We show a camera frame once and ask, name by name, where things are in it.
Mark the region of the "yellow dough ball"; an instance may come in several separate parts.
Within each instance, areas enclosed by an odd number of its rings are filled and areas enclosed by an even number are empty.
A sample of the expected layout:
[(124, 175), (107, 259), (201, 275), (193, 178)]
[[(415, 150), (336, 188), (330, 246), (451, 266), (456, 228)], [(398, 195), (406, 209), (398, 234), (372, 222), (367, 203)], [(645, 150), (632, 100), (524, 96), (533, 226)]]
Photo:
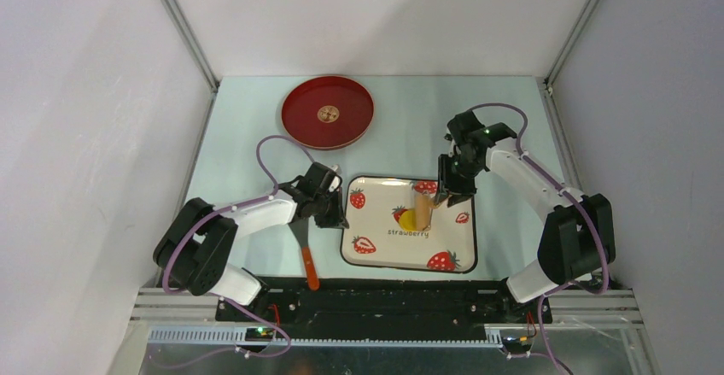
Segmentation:
[(405, 231), (418, 231), (417, 212), (414, 209), (407, 209), (398, 218), (398, 224)]

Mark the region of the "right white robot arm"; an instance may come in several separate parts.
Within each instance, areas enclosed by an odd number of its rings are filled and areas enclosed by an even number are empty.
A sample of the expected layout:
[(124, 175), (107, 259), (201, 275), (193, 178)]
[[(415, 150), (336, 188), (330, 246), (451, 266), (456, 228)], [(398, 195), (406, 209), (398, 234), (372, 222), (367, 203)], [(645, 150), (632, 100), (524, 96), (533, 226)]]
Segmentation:
[(609, 265), (616, 258), (613, 213), (601, 194), (564, 186), (523, 147), (522, 133), (504, 123), (482, 124), (474, 110), (447, 123), (451, 147), (438, 159), (435, 204), (449, 208), (471, 200), (476, 177), (494, 173), (510, 185), (543, 222), (534, 261), (506, 278), (496, 302), (499, 316), (517, 322), (532, 300), (600, 271), (607, 290)]

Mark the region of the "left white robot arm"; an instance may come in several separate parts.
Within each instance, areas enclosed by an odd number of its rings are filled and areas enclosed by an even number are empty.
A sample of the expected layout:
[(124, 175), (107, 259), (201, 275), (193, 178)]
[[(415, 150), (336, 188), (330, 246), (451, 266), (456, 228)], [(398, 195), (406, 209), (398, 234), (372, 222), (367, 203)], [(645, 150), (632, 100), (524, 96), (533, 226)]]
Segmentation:
[(232, 300), (241, 314), (256, 321), (268, 314), (270, 298), (251, 272), (230, 264), (236, 238), (287, 226), (299, 244), (307, 285), (318, 290), (320, 282), (309, 245), (312, 223), (320, 229), (349, 226), (338, 168), (319, 162), (313, 162), (305, 174), (280, 184), (270, 196), (225, 207), (201, 198), (189, 200), (156, 245), (153, 261), (164, 272), (164, 279), (174, 281), (181, 291)]

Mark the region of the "white strawberry print tray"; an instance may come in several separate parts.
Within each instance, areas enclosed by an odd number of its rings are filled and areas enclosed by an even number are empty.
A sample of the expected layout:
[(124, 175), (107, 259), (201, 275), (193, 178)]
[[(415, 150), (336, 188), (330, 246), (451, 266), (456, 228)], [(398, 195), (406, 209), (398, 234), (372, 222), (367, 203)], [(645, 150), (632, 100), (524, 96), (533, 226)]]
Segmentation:
[(405, 231), (398, 218), (413, 209), (413, 191), (433, 196), (432, 179), (359, 176), (348, 185), (342, 259), (358, 267), (467, 273), (478, 262), (475, 205), (469, 200), (433, 213), (428, 231)]

